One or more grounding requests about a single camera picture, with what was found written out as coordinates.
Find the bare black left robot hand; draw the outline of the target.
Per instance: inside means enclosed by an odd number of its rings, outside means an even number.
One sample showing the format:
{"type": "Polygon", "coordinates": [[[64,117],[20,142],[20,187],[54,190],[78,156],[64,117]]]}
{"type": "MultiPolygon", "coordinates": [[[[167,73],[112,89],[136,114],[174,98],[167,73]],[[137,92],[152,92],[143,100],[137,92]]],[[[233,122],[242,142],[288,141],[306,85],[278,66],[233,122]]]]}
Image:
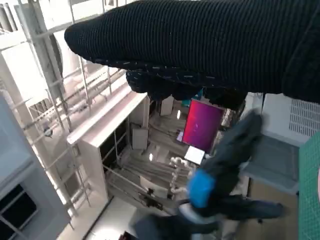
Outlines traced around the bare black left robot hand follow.
{"type": "Polygon", "coordinates": [[[205,160],[190,179],[187,190],[192,209],[204,218],[222,214],[230,220],[276,219],[286,212],[276,202],[232,194],[243,163],[255,154],[261,140],[263,116],[256,110],[225,132],[214,156],[205,160]]]}

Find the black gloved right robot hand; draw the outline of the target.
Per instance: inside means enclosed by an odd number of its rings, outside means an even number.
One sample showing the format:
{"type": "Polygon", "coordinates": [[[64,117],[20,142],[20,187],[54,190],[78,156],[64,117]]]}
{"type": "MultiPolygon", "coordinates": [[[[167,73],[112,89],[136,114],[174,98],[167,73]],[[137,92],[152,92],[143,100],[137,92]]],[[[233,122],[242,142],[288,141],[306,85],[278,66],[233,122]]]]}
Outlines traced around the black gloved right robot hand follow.
{"type": "Polygon", "coordinates": [[[320,101],[317,0],[139,0],[69,26],[64,40],[154,101],[199,91],[229,109],[249,92],[320,101]]]}

